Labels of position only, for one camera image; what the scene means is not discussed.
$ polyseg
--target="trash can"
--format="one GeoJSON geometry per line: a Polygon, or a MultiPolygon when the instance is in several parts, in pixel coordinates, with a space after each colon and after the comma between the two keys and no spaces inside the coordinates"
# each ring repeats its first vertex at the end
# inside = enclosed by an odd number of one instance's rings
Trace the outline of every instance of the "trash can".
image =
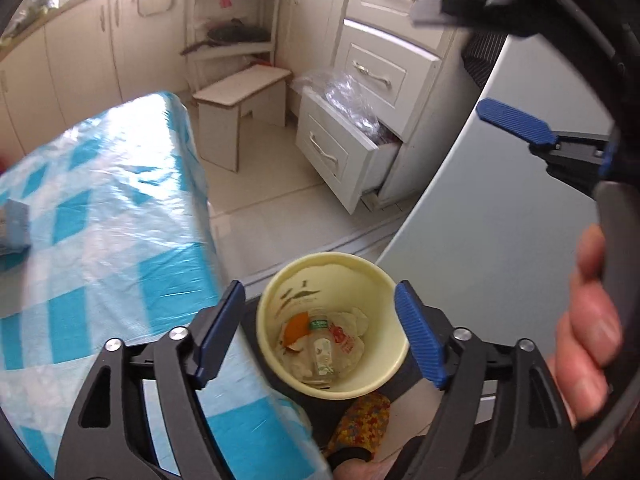
{"type": "Polygon", "coordinates": [[[267,364],[297,391],[327,400],[352,399],[382,386],[398,371],[409,343],[394,307],[394,281],[374,264],[343,253],[317,253],[290,263],[270,281],[258,304],[256,332],[267,364]],[[289,374],[274,352],[280,329],[313,308],[343,312],[359,308],[369,318],[358,365],[329,388],[318,389],[289,374]]]}

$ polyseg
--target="stool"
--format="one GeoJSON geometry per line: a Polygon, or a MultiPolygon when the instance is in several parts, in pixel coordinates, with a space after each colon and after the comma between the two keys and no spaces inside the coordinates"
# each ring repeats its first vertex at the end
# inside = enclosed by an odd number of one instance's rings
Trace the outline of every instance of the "stool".
{"type": "Polygon", "coordinates": [[[225,77],[193,95],[200,114],[199,152],[204,160],[238,171],[240,117],[285,125],[284,79],[289,70],[255,65],[225,77]]]}

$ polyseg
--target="refrigerator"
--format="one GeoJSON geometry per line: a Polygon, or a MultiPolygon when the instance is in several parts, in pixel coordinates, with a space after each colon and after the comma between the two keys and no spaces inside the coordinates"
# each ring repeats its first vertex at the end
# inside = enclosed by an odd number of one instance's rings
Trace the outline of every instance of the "refrigerator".
{"type": "MultiPolygon", "coordinates": [[[[508,38],[480,99],[495,98],[556,131],[608,134],[612,120],[546,41],[508,38]]],[[[594,201],[545,173],[526,142],[475,110],[438,173],[378,260],[423,303],[485,341],[554,349],[575,247],[594,201]]]]}

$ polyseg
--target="green bottle label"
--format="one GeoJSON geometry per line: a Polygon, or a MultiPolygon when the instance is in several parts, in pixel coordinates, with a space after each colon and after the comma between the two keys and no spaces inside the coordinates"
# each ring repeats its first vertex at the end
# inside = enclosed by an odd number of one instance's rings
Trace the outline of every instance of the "green bottle label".
{"type": "Polygon", "coordinates": [[[329,322],[326,319],[315,319],[309,322],[309,330],[318,330],[320,328],[329,328],[329,322]]]}

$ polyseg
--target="plastic table cover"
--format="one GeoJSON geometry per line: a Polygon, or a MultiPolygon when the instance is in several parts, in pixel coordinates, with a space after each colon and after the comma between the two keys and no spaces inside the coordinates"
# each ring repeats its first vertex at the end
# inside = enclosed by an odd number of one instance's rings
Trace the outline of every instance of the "plastic table cover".
{"type": "MultiPolygon", "coordinates": [[[[0,405],[53,475],[66,419],[107,339],[159,338],[216,304],[207,185],[185,108],[152,94],[85,120],[0,176],[30,208],[32,247],[0,257],[0,405]]],[[[298,410],[271,390],[236,333],[198,394],[238,480],[330,479],[298,410]]],[[[158,394],[145,399],[174,473],[158,394]]]]}

